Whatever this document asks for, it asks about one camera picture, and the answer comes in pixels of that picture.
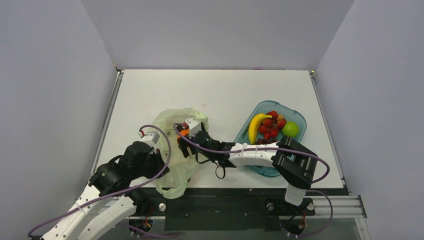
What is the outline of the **orange fake fruit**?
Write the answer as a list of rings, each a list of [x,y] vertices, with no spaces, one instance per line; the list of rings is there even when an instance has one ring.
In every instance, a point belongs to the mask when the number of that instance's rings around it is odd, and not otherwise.
[[[189,129],[183,129],[177,132],[177,143],[179,146],[183,146],[187,144],[189,132],[190,132]]]

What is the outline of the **light green plastic bag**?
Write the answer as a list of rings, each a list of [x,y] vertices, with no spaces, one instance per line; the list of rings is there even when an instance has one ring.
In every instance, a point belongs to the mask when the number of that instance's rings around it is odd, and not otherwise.
[[[178,147],[178,134],[173,128],[175,123],[182,123],[189,117],[195,117],[201,120],[206,128],[209,127],[208,117],[191,107],[164,110],[152,122],[152,125],[165,132],[171,146],[171,150],[169,150],[165,138],[162,135],[159,136],[157,146],[160,148],[161,157],[166,162],[170,155],[170,162],[167,166],[169,172],[158,179],[156,190],[166,199],[177,199],[184,195],[198,165],[193,155],[187,158],[183,156]]]

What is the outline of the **yellow fake banana bunch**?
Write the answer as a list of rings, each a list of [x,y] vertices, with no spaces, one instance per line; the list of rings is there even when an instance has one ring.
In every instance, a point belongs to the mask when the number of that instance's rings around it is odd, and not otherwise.
[[[250,144],[253,144],[256,141],[258,129],[263,121],[271,118],[271,115],[258,113],[251,119],[247,130],[248,141]]]

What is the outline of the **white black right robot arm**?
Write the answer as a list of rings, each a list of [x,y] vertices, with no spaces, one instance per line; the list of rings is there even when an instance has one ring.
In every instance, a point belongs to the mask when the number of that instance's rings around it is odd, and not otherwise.
[[[217,167],[259,166],[274,168],[287,182],[283,209],[296,213],[313,183],[316,165],[321,159],[291,137],[271,143],[236,143],[213,139],[206,130],[177,131],[178,146],[184,157],[202,155]]]

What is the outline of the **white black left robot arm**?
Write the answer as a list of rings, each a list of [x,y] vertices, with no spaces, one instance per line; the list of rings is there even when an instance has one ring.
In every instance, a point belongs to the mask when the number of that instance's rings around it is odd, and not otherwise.
[[[71,209],[55,218],[55,225],[41,239],[95,240],[122,219],[145,214],[149,197],[141,187],[130,184],[138,178],[152,182],[168,172],[156,144],[143,138],[99,165]]]

